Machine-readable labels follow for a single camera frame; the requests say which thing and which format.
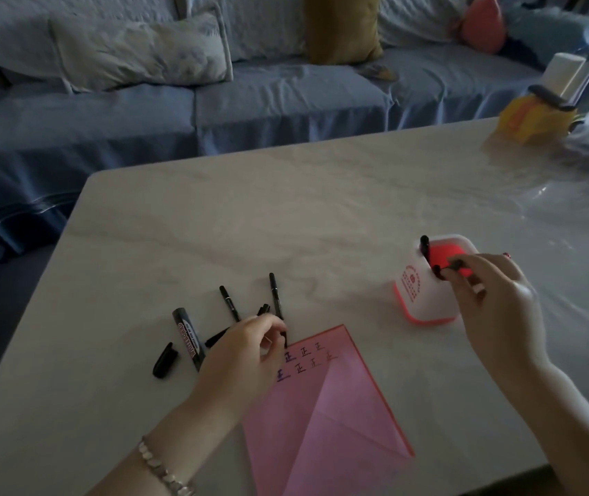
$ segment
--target person's left hand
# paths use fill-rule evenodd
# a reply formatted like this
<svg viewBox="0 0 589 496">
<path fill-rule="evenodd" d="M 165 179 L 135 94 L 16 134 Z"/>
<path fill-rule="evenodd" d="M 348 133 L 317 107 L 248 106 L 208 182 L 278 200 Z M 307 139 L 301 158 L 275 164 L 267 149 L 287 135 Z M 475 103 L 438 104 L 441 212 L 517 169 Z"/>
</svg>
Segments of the person's left hand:
<svg viewBox="0 0 589 496">
<path fill-rule="evenodd" d="M 230 415 L 235 423 L 276 381 L 285 362 L 285 323 L 270 314 L 236 323 L 202 363 L 190 400 Z M 268 353 L 260 355 L 260 347 Z"/>
</svg>

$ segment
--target coral pink cushion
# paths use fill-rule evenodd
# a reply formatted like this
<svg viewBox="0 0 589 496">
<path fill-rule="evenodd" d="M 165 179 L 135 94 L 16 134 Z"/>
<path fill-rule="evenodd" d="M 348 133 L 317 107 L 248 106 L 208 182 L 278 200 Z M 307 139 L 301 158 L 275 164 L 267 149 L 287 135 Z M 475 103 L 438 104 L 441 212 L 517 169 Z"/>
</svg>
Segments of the coral pink cushion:
<svg viewBox="0 0 589 496">
<path fill-rule="evenodd" d="M 506 30 L 497 0 L 474 0 L 464 16 L 460 37 L 479 52 L 497 53 L 501 50 Z"/>
</svg>

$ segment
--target hand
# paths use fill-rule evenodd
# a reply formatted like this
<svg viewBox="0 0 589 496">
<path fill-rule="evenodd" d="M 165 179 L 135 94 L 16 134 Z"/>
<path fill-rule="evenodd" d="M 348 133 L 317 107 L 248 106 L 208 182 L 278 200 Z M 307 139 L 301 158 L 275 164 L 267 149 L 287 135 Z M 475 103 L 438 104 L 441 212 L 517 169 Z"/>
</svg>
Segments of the hand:
<svg viewBox="0 0 589 496">
<path fill-rule="evenodd" d="M 285 361 L 285 330 L 285 323 L 269 314 L 230 327 L 202 363 L 190 400 L 238 423 L 276 381 Z M 265 356 L 260 347 L 268 348 Z"/>
<path fill-rule="evenodd" d="M 519 267 L 505 255 L 458 255 L 473 275 L 469 279 L 445 268 L 453 286 L 466 335 L 492 378 L 516 378 L 549 364 L 545 326 L 538 295 Z M 476 293 L 473 285 L 485 290 Z"/>
</svg>

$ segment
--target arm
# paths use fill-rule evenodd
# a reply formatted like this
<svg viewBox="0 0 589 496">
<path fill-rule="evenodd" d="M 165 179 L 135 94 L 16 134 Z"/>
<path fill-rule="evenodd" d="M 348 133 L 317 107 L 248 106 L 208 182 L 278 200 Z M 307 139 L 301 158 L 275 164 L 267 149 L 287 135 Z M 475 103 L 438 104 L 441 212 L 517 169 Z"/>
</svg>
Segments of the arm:
<svg viewBox="0 0 589 496">
<path fill-rule="evenodd" d="M 566 491 L 589 495 L 589 403 L 547 356 L 537 294 L 501 255 L 461 255 L 473 275 L 446 269 L 478 358 L 540 442 Z M 484 290 L 474 291 L 481 283 Z"/>
<path fill-rule="evenodd" d="M 240 422 L 251 404 L 276 381 L 284 361 L 286 327 L 273 315 L 242 320 L 214 345 L 188 400 L 148 435 L 146 444 L 176 480 L 187 484 L 207 457 Z M 260 347 L 268 348 L 261 356 Z M 138 448 L 88 496 L 169 496 Z"/>
</svg>

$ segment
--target mustard yellow pillow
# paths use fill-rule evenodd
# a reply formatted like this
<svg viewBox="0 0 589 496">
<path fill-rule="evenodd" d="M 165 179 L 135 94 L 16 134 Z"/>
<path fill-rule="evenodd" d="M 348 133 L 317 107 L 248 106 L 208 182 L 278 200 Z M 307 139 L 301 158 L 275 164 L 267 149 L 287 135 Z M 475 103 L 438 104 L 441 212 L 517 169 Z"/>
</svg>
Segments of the mustard yellow pillow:
<svg viewBox="0 0 589 496">
<path fill-rule="evenodd" d="M 306 44 L 313 64 L 356 64 L 381 57 L 380 0 L 304 0 Z"/>
</svg>

